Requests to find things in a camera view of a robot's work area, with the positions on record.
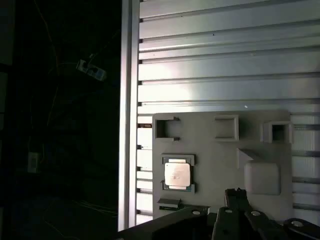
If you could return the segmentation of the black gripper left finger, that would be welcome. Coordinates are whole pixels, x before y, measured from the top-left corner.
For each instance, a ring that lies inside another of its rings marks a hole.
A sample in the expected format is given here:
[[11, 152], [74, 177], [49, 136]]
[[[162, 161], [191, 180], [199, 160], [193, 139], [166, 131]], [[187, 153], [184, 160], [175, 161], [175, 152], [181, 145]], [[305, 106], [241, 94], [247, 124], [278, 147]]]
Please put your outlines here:
[[239, 240], [238, 200], [243, 189], [227, 189], [217, 213], [189, 206], [117, 233], [118, 240]]

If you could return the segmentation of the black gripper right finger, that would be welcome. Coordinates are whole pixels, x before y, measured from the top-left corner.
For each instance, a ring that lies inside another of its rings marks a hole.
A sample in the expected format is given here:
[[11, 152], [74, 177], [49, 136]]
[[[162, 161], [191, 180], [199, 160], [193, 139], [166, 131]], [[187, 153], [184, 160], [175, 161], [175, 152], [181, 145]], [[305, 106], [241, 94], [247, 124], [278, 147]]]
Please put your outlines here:
[[247, 192], [239, 189], [239, 210], [245, 216], [252, 231], [261, 240], [318, 240], [320, 227], [301, 218], [289, 218], [278, 223], [262, 211], [252, 208]]

